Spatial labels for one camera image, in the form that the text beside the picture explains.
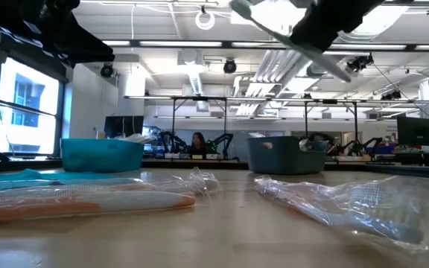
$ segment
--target table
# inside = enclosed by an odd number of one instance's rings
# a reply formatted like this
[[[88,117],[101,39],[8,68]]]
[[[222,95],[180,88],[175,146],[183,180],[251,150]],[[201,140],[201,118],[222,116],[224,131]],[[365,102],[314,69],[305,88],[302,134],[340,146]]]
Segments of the table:
[[[185,176],[189,170],[144,170]],[[205,170],[223,192],[190,209],[0,225],[0,268],[411,267],[261,197],[246,170]],[[338,185],[390,175],[325,171],[275,179]]]

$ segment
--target blue cloth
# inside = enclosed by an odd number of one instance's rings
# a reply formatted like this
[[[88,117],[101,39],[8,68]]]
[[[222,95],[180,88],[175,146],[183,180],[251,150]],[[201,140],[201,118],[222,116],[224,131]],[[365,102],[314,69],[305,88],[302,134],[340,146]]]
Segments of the blue cloth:
[[[99,173],[40,173],[26,169],[19,173],[0,174],[0,190],[49,186],[70,185],[86,179],[111,179],[114,176]]]

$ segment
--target security camera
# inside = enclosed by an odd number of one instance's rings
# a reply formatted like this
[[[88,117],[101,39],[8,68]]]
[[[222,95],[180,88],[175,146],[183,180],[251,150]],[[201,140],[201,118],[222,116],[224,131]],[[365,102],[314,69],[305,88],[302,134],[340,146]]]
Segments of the security camera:
[[[236,72],[236,63],[234,59],[227,59],[224,63],[223,71],[225,74],[234,74]]]
[[[101,76],[105,78],[114,77],[115,72],[113,71],[112,63],[104,63],[104,67],[101,69]]]

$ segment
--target black monitor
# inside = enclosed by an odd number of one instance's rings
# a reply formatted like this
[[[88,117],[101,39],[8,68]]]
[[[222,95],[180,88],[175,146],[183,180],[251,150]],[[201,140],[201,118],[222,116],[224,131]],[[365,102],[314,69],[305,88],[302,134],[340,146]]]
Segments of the black monitor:
[[[107,116],[105,117],[105,135],[115,138],[125,133],[128,137],[134,133],[142,134],[143,116]]]
[[[396,124],[399,144],[429,146],[429,119],[402,117]]]

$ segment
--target window frame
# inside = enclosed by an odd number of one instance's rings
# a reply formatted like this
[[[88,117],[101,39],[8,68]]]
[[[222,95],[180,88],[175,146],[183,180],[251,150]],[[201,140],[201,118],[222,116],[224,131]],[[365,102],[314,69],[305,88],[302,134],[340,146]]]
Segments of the window frame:
[[[11,57],[11,59],[15,60],[16,62],[21,63],[25,66],[28,66],[27,64],[21,62],[20,60],[18,60],[16,58]],[[2,64],[0,63],[0,78],[1,78],[1,70],[2,70]],[[51,157],[56,157],[56,158],[60,157],[60,138],[62,135],[64,91],[65,91],[66,85],[63,81],[61,81],[55,77],[52,77],[50,75],[48,75],[48,76],[56,79],[59,82],[59,92],[58,92],[58,96],[57,96],[57,112],[55,115],[52,115],[51,113],[48,113],[48,112],[43,112],[39,109],[34,109],[32,107],[29,107],[29,106],[24,106],[24,105],[20,105],[17,103],[0,100],[0,106],[6,106],[8,108],[15,109],[17,111],[20,111],[22,114],[24,114],[24,112],[30,112],[30,113],[34,113],[37,115],[51,116],[51,117],[54,117],[55,122],[56,122],[55,134],[54,134],[54,149],[53,149],[52,153],[47,154],[47,153],[17,153],[17,152],[15,152],[14,153],[15,156],[21,156],[21,157],[51,156]],[[12,152],[7,152],[7,153],[3,153],[3,154],[5,154],[7,156],[13,155]]]

